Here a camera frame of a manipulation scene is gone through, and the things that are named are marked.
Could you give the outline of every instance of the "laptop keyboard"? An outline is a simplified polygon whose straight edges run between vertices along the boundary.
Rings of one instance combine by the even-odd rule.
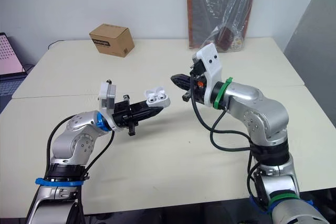
[[[12,95],[22,82],[23,80],[0,82],[0,97],[3,97],[4,95]]]

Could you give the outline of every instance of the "box label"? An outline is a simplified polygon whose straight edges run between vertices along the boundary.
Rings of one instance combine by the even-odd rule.
[[[108,41],[105,40],[99,40],[99,39],[92,39],[93,43],[97,44],[97,45],[101,45],[101,46],[107,46],[110,47],[110,43]]]

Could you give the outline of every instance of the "black cable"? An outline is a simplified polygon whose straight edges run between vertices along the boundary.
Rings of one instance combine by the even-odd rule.
[[[110,137],[110,141],[107,143],[107,145],[105,146],[105,148],[85,168],[83,175],[85,175],[89,171],[89,169],[91,168],[91,166],[94,165],[94,163],[101,157],[101,155],[103,155],[104,152],[110,147],[110,145],[112,144],[113,139],[114,139],[114,131],[112,131],[112,134],[111,134],[111,137]]]
[[[249,157],[248,157],[248,164],[247,164],[247,174],[250,172],[251,164],[252,164],[252,152],[250,151],[250,154],[249,154]]]
[[[247,174],[247,179],[246,179],[246,185],[247,185],[247,191],[250,194],[250,197],[252,198],[252,200],[255,202],[255,204],[262,210],[262,211],[267,211],[267,209],[262,206],[259,202],[259,200],[253,195],[252,190],[251,190],[251,185],[250,185],[250,180],[252,179],[252,174],[253,172],[259,167],[259,165],[261,164],[261,161],[258,161],[253,167],[252,169],[248,172]]]
[[[85,175],[88,173],[88,171],[92,167],[92,165],[94,165],[94,163],[101,157],[101,155],[103,155],[104,152],[110,147],[110,145],[112,144],[113,139],[114,139],[114,131],[112,131],[112,134],[111,134],[111,137],[110,137],[110,141],[107,143],[107,145],[105,146],[105,148],[85,168],[85,170],[84,170],[84,172],[82,174],[82,178],[81,179],[84,179]],[[85,224],[85,217],[84,217],[83,204],[82,204],[82,186],[80,186],[79,189],[78,189],[78,207],[79,207],[79,214],[80,214],[81,223]]]
[[[66,121],[70,120],[71,118],[73,118],[75,115],[71,115],[71,116],[68,116],[67,118],[63,119],[62,121],[60,121],[56,127],[52,130],[50,136],[49,136],[49,139],[48,139],[48,142],[47,142],[47,165],[46,165],[46,172],[44,174],[44,177],[47,176],[47,173],[48,173],[48,170],[49,170],[49,167],[50,167],[50,147],[51,147],[51,141],[53,139],[53,136],[54,134],[56,133],[56,131],[58,130],[58,128],[60,128],[60,126],[62,124],[64,124]]]
[[[245,138],[248,139],[249,142],[251,142],[251,138],[245,134],[244,132],[241,131],[234,131],[234,130],[216,130],[215,127],[216,125],[220,122],[220,120],[223,118],[223,116],[226,113],[226,110],[224,110],[222,112],[222,114],[218,117],[218,119],[215,121],[214,125],[212,127],[209,127],[202,119],[198,109],[197,109],[197,105],[196,105],[196,101],[195,101],[195,95],[194,95],[194,74],[190,73],[190,94],[191,94],[191,103],[193,105],[193,109],[194,112],[196,114],[197,119],[199,120],[199,122],[201,123],[201,125],[203,127],[205,127],[207,130],[210,131],[210,141],[211,143],[219,150],[221,151],[227,151],[227,152],[241,152],[241,151],[249,151],[250,148],[249,147],[242,147],[242,148],[225,148],[225,147],[221,147],[219,145],[217,145],[213,139],[213,135],[214,133],[219,133],[219,134],[238,134],[238,135],[242,135]]]
[[[199,120],[199,122],[201,123],[201,125],[203,127],[205,127],[208,131],[213,131],[214,133],[232,133],[232,134],[239,134],[242,135],[244,137],[246,137],[248,139],[249,142],[251,142],[251,138],[245,134],[244,132],[240,132],[240,131],[220,131],[220,130],[212,130],[212,128],[210,126],[208,126],[202,119],[198,109],[197,109],[197,105],[196,105],[196,101],[195,101],[195,96],[194,96],[194,74],[190,73],[190,94],[191,94],[191,103],[193,105],[193,109],[194,112],[196,114],[197,119]]]
[[[30,63],[23,64],[21,72],[23,72],[25,66],[31,66],[30,68],[28,68],[27,70],[25,70],[27,72],[29,69],[33,68],[35,65],[34,64],[30,64]]]
[[[59,42],[59,41],[64,41],[64,40],[63,40],[63,39],[60,39],[60,40],[56,40],[56,41],[53,42],[53,43],[50,43],[49,46],[48,46],[48,50],[49,50],[49,48],[50,48],[50,46],[51,46],[52,44],[55,44],[56,42]]]
[[[226,151],[226,152],[243,152],[243,151],[249,151],[250,150],[250,147],[241,147],[241,148],[226,148],[226,147],[222,147],[222,146],[219,146],[215,143],[214,141],[214,130],[215,130],[215,127],[217,126],[217,124],[220,122],[220,120],[223,118],[223,116],[225,115],[226,113],[226,110],[224,110],[221,115],[217,118],[217,120],[215,121],[214,125],[212,126],[211,130],[210,130],[210,142],[212,143],[212,145],[214,147],[216,147],[217,149],[221,150],[221,151]],[[227,131],[224,131],[224,133],[227,133],[227,134],[240,134],[242,132],[237,132],[237,131],[231,131],[231,130],[227,130]]]
[[[80,216],[80,223],[85,224],[85,216],[83,211],[83,204],[82,204],[82,186],[78,187],[78,207],[79,207],[79,216]]]

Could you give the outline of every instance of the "gray wall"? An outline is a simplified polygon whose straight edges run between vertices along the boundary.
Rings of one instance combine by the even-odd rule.
[[[311,0],[285,55],[336,126],[336,0]]]

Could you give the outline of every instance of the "green ring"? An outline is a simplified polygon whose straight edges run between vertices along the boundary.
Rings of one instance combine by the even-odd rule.
[[[294,198],[294,199],[299,199],[299,197],[296,194],[291,194],[291,193],[287,193],[287,194],[280,194],[277,196],[274,196],[268,206],[272,205],[275,201],[280,200],[280,199],[285,199],[285,198]]]
[[[214,102],[214,108],[218,110],[218,106],[219,106],[219,102],[227,88],[227,86],[229,86],[229,84],[232,82],[232,77],[229,77],[228,79],[226,79],[225,83],[223,83],[221,89],[219,90],[217,97],[215,99]]]

